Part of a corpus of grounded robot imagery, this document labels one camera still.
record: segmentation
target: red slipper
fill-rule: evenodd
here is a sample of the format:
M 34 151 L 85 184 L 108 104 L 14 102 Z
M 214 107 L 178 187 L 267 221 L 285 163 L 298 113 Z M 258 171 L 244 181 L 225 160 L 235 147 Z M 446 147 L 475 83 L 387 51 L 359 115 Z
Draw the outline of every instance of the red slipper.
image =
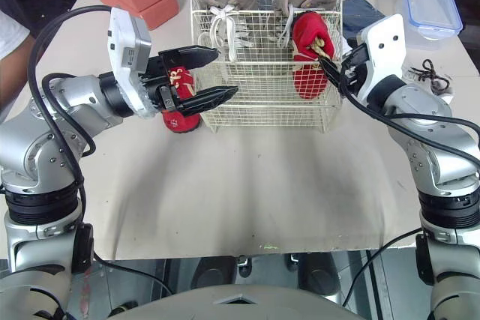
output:
M 180 99 L 193 97 L 192 85 L 194 78 L 184 67 L 174 67 L 169 70 L 170 82 L 175 86 Z M 184 117 L 180 112 L 162 112 L 163 121 L 174 133 L 188 133 L 200 125 L 200 114 Z
M 302 14 L 293 26 L 292 38 L 295 48 L 293 61 L 318 61 L 319 55 L 330 59 L 334 55 L 327 25 L 317 13 Z M 293 82 L 298 95 L 306 100 L 318 97 L 329 83 L 323 69 L 316 64 L 294 68 Z

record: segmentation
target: robotic arm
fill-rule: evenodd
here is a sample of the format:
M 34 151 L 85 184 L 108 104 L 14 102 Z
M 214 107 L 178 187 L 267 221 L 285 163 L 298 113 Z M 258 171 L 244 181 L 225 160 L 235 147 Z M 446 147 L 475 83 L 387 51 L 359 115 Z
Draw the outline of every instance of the robotic arm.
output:
M 418 275 L 433 285 L 429 320 L 478 319 L 479 147 L 457 124 L 439 118 L 452 116 L 444 100 L 401 80 L 400 15 L 364 29 L 357 40 L 360 46 L 331 79 L 356 107 L 386 123 L 407 155 L 424 230 L 416 238 Z
M 43 80 L 41 97 L 75 161 L 84 154 L 88 138 L 121 124 L 123 118 L 149 118 L 164 111 L 189 116 L 213 109 L 237 92 L 236 87 L 215 87 L 180 100 L 168 70 L 203 67 L 218 52 L 188 46 L 149 58 L 150 46 L 145 23 L 113 8 L 108 31 L 113 72 L 99 78 L 53 74 Z M 0 126 L 1 183 L 8 206 L 4 224 L 12 272 L 0 282 L 2 319 L 62 319 L 71 274 L 92 263 L 93 228 L 82 222 L 84 209 L 77 197 L 81 180 L 69 169 L 66 149 L 56 140 L 34 99 Z

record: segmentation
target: floor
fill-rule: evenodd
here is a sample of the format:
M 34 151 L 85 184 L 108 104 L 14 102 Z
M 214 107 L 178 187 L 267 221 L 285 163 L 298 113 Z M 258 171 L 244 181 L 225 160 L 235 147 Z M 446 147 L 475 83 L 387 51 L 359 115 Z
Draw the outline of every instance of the floor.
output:
M 340 251 L 332 255 L 340 278 L 340 300 L 343 302 L 352 278 L 367 259 L 367 253 Z M 115 263 L 155 274 L 160 278 L 168 277 L 169 280 L 165 280 L 169 286 L 175 293 L 180 293 L 190 290 L 199 261 L 200 259 L 193 258 L 167 262 L 133 260 Z M 374 264 L 374 278 L 370 271 L 365 272 L 365 277 L 355 287 L 347 309 L 369 320 L 426 319 L 430 312 L 431 288 L 417 276 L 415 250 L 386 250 Z M 2 265 L 5 267 L 6 263 L 0 262 L 0 266 Z M 250 276 L 242 278 L 237 274 L 235 283 L 298 288 L 297 273 L 287 270 L 283 255 L 257 256 L 253 258 L 252 265 Z M 172 269 L 171 272 L 165 271 L 166 266 Z M 378 285 L 382 279 L 386 285 L 384 291 L 375 292 L 374 284 Z M 68 312 L 76 320 L 103 320 L 113 308 L 127 301 L 136 301 L 142 305 L 159 298 L 160 293 L 152 281 L 135 274 L 107 269 L 95 262 L 88 272 L 74 277 Z

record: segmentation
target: wire basket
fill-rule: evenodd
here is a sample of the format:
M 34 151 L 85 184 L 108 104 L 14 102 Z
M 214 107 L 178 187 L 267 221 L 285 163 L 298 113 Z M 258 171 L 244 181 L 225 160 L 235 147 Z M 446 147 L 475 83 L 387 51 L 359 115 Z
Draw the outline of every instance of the wire basket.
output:
M 225 104 L 202 114 L 213 130 L 228 126 L 315 127 L 329 129 L 341 107 L 337 89 L 322 82 L 318 96 L 310 98 L 309 88 L 294 86 L 293 72 L 302 69 L 301 76 L 317 71 L 318 62 L 293 61 L 293 44 L 282 48 L 277 44 L 278 33 L 284 29 L 287 17 L 272 9 L 272 0 L 257 0 L 259 10 L 230 11 L 237 31 L 247 46 L 236 46 L 236 61 L 230 61 L 227 49 L 220 49 L 217 61 L 193 71 L 195 89 L 219 85 L 237 85 L 237 94 Z M 297 10 L 295 14 L 311 9 Z M 333 10 L 319 13 L 328 27 L 334 45 L 335 64 L 341 62 L 341 0 Z M 193 43 L 212 46 L 207 36 L 214 14 L 201 0 L 191 0 Z

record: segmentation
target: white table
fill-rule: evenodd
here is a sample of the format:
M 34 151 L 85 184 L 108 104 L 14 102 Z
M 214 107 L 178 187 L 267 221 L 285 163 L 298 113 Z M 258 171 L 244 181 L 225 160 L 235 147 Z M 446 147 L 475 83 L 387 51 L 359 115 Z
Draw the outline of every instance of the white table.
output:
M 191 44 L 189 2 L 178 1 L 180 14 L 151 32 L 152 55 Z M 385 14 L 395 3 L 368 1 Z M 78 0 L 75 7 L 98 3 Z M 37 67 L 39 79 L 53 71 L 109 71 L 108 22 L 108 13 L 66 22 Z M 479 112 L 468 110 L 480 76 L 460 41 L 452 39 L 438 53 L 409 51 L 416 66 L 427 57 L 455 80 L 454 113 L 480 122 Z M 24 89 L 13 114 L 28 99 Z M 177 135 L 158 116 L 128 118 L 95 140 L 97 153 L 81 162 L 85 220 L 94 224 L 95 249 L 107 259 L 377 248 L 419 226 L 404 152 L 383 125 L 348 103 L 327 134 L 265 128 L 212 133 L 203 126 Z M 0 257 L 5 244 L 0 232 Z

